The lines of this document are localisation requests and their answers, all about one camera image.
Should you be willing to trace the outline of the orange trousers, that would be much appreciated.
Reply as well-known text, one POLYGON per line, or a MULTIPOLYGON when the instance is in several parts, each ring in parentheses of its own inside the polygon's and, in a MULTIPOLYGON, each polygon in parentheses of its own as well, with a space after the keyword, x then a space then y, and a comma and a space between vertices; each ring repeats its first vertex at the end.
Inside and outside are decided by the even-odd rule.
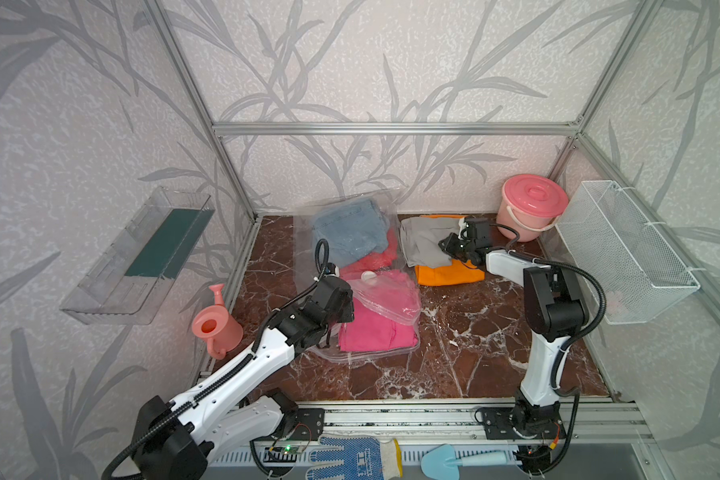
MULTIPOLYGON (((454 215, 428 215, 422 217, 460 217, 454 215)), ((465 265, 458 260, 452 259, 450 265, 440 268, 428 268, 424 266, 412 267, 417 282, 423 286, 453 286, 481 282, 486 274, 477 267, 470 264, 465 265)))

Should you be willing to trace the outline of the grey white garment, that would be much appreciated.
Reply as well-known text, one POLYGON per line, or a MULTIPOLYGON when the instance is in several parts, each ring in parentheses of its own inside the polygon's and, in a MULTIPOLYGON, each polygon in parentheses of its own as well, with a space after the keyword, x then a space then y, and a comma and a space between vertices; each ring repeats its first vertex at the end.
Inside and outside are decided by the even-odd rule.
POLYGON ((460 217, 411 217, 401 221, 400 245, 408 267, 440 268, 451 264, 439 242, 460 231, 460 217))

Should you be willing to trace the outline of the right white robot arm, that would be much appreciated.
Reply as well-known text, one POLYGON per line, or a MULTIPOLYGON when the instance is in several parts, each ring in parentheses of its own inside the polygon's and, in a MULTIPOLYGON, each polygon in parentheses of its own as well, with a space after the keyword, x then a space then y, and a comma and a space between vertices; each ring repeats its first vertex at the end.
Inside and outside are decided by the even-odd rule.
POLYGON ((454 260, 471 264, 524 289, 524 312, 532 331, 528 370, 508 414, 509 427, 522 438, 534 438, 557 422, 560 400, 580 399, 580 389, 561 386, 571 347, 603 320, 607 299, 604 289, 589 272, 570 264, 529 256, 515 249, 519 232, 511 233, 504 247, 492 242, 496 223, 466 217, 459 230, 439 242, 454 260))

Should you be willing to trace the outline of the blue towel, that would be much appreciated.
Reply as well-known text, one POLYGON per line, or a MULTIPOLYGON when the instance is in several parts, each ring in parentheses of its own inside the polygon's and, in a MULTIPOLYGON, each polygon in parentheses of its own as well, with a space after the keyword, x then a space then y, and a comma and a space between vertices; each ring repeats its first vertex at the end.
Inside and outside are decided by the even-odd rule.
POLYGON ((326 240, 329 261, 346 267, 371 253, 382 253, 389 246, 389 223, 377 202, 359 198, 317 213, 310 225, 313 240, 326 240))

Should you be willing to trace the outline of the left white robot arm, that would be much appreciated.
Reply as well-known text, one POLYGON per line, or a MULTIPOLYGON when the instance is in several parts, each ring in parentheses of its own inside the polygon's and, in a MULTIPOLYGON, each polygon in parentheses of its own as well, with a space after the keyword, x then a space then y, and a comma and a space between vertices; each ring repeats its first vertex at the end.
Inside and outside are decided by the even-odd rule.
POLYGON ((210 377, 170 401, 155 396, 140 409, 133 439, 102 478, 132 460, 137 479, 199 479, 218 456, 274 433, 295 405, 265 396, 240 402, 264 380, 317 346, 337 323, 353 320, 353 292, 326 276, 273 311, 253 342, 210 377))

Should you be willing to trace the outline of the clear plastic vacuum bag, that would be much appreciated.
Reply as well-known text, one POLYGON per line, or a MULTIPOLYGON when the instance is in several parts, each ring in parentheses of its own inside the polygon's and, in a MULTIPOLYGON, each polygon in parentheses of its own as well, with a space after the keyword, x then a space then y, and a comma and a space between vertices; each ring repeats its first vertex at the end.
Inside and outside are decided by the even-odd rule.
POLYGON ((338 364, 409 354, 420 345, 420 291, 400 241, 395 190, 326 199, 293 214, 293 279, 301 290, 317 277, 314 251, 329 244, 329 261, 352 289, 353 317, 332 326, 311 350, 338 364))

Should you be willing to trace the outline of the pink garment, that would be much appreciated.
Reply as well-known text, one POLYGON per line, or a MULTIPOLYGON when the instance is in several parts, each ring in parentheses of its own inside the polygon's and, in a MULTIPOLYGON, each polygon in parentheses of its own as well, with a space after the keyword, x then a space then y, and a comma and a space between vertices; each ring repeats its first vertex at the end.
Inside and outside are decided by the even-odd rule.
POLYGON ((419 343, 421 301, 417 284, 400 270, 375 272, 371 282, 354 274, 345 280, 353 290, 354 320, 338 333, 339 348, 348 353, 410 349, 419 343))

